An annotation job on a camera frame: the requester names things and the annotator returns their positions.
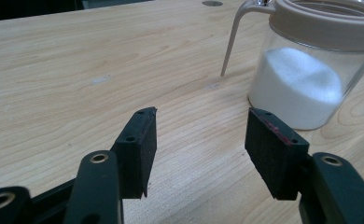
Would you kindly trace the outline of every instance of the white powder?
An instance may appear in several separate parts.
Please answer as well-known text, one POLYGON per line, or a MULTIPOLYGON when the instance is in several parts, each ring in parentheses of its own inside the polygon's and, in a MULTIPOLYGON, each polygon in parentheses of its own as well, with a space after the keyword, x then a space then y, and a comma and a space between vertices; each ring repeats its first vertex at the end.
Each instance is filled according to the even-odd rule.
POLYGON ((333 70, 290 48, 264 53, 249 93, 252 106, 302 130, 324 125, 342 99, 342 84, 333 70))

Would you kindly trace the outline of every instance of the jar handle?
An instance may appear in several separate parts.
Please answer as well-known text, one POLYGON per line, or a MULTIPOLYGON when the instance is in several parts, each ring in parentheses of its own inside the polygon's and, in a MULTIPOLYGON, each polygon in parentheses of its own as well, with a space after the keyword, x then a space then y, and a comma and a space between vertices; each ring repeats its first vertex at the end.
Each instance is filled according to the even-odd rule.
POLYGON ((248 12, 262 12, 267 14, 273 14, 275 8, 273 4, 270 4, 267 0, 246 0, 238 9, 235 14, 234 22, 231 28, 231 37, 229 39, 228 49, 226 50, 225 61, 223 62, 221 76, 225 76, 226 67, 228 66, 229 58, 231 56, 232 45, 234 44, 235 35, 237 34, 238 25, 240 24, 241 18, 248 12))

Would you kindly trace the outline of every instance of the white lid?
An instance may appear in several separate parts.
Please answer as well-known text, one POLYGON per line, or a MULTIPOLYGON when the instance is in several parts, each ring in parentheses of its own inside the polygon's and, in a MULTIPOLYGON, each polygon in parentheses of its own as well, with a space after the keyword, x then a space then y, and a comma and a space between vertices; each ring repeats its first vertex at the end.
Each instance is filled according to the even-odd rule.
POLYGON ((321 49, 364 51, 364 0, 276 0, 270 26, 321 49))

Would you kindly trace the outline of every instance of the wooden table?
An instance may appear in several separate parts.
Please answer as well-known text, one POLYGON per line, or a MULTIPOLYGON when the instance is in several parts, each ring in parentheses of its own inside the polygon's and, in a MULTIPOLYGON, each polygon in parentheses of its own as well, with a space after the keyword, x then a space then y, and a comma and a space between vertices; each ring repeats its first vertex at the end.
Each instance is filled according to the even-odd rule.
MULTIPOLYGON (((32 196, 75 177, 109 149, 134 111, 158 108, 148 197, 126 223, 301 223, 274 200, 245 149, 247 93, 267 15, 246 15, 220 69, 241 1, 156 0, 0 21, 0 188, 32 196)), ((364 177, 364 77, 310 153, 349 160, 364 177)))

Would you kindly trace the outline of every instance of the light wood surface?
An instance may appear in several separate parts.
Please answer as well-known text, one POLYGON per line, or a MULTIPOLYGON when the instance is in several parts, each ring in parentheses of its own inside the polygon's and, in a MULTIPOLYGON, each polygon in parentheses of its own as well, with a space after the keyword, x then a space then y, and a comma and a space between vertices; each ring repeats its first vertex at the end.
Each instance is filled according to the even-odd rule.
MULTIPOLYGON (((126 223, 301 223, 274 200, 244 149, 247 93, 268 16, 242 1, 156 0, 0 21, 0 188, 32 196, 109 149, 134 111, 158 108, 148 197, 124 200, 126 223)), ((364 77, 335 117, 299 132, 310 153, 349 160, 364 177, 364 77)))

